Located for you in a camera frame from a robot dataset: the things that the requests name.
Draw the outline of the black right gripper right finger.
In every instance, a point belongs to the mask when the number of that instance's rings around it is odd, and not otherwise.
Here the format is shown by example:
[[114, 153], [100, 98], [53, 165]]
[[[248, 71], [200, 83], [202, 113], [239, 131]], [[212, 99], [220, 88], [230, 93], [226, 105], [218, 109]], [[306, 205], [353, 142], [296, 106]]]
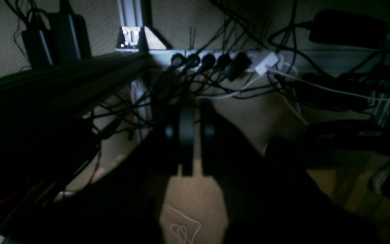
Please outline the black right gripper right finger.
[[280, 136], [260, 154], [246, 136], [200, 102], [202, 171], [219, 185], [229, 225], [224, 244], [381, 244], [370, 221], [332, 203]]

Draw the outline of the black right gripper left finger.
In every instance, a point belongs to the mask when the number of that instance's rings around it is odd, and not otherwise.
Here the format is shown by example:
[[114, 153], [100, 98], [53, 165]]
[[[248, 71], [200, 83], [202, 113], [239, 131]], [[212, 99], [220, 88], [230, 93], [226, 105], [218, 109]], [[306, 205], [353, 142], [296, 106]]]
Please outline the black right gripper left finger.
[[188, 102], [171, 106], [167, 119], [111, 173], [43, 212], [29, 243], [160, 243], [156, 217], [168, 181], [193, 175], [194, 117]]

